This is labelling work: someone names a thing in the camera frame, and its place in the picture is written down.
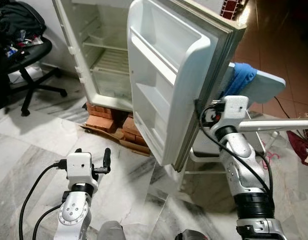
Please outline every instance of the white wall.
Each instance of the white wall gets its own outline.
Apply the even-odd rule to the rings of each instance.
[[[217,14],[220,14],[224,3],[224,0],[193,0],[193,1],[209,8],[210,10],[214,11]]]
[[[75,73],[75,61],[68,52],[64,34],[60,27],[52,0],[22,1],[30,4],[44,18],[47,27],[44,36],[53,43],[51,52],[42,62]]]

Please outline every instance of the blue cloth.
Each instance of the blue cloth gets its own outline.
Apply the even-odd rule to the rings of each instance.
[[[257,69],[247,63],[235,63],[233,78],[225,90],[224,96],[238,95],[256,76]]]

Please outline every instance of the white marble floor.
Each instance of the white marble floor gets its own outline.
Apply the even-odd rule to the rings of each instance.
[[[235,205],[223,175],[186,176],[184,190],[178,192],[179,176],[171,166],[159,166],[152,156],[132,153],[78,126],[88,113],[81,108],[86,98],[77,80],[55,78],[50,84],[66,88],[68,97],[37,92],[29,107],[31,115],[21,118],[23,96],[19,94],[8,114],[0,110],[0,240],[18,239],[21,205],[47,165],[76,148],[92,153],[98,165],[106,147],[112,150],[112,172],[103,177],[93,197],[88,239],[96,239],[108,220],[119,221],[128,240],[172,240],[190,228],[212,240],[240,239]],[[266,142],[269,134],[261,138]],[[276,217],[289,240],[308,240],[308,167],[301,164],[286,139],[282,133],[270,149],[280,156],[272,159]],[[31,239],[37,219],[60,203],[66,188],[62,170],[53,169],[43,177],[27,204],[24,239]],[[52,239],[56,212],[40,226],[38,239]]]

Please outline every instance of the tiled floor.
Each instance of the tiled floor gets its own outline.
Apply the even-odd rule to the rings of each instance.
[[[82,148],[92,153],[99,166],[106,147],[112,150],[112,171],[93,197],[88,239],[97,239],[98,230],[108,220],[119,221],[128,240],[170,240],[190,228],[211,240],[241,239],[224,175],[187,175],[178,192],[179,174],[170,165],[159,166],[153,156],[132,153],[78,126],[88,116],[81,107],[86,98],[78,80],[53,78],[48,84],[66,88],[68,96],[37,91],[28,117],[20,117],[21,97],[9,106],[8,114],[0,110],[0,240],[17,239],[22,201],[47,165]],[[269,138],[269,133],[261,133],[265,143]],[[308,167],[301,164],[286,139],[282,132],[270,149],[280,156],[271,162],[275,215],[288,240],[308,240]],[[24,239],[31,239],[35,222],[59,203],[67,185],[66,172],[61,170],[49,171],[42,178],[25,210]],[[56,227],[57,211],[41,222],[38,239],[52,239]]]
[[[291,118],[308,113],[308,47],[287,15],[285,0],[249,0],[238,21],[247,29],[234,56],[238,63],[279,76],[286,81],[277,98]],[[286,118],[278,102],[254,104],[255,112]]]

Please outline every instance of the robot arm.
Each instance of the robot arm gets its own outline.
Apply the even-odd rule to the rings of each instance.
[[[216,113],[221,117],[216,118],[219,121],[211,127],[211,135],[264,179],[265,174],[256,162],[255,150],[236,130],[245,118],[248,98],[226,96],[217,104],[222,104]],[[237,206],[237,232],[242,239],[287,240],[279,220],[275,219],[275,206],[271,193],[264,189],[263,184],[250,170],[223,149],[220,150],[220,160],[226,169],[230,191]]]
[[[91,154],[78,149],[67,156],[64,168],[70,193],[58,211],[58,227],[54,239],[85,240],[91,222],[91,200],[102,178],[99,174],[110,172],[110,149],[105,150],[103,167],[94,168]]]

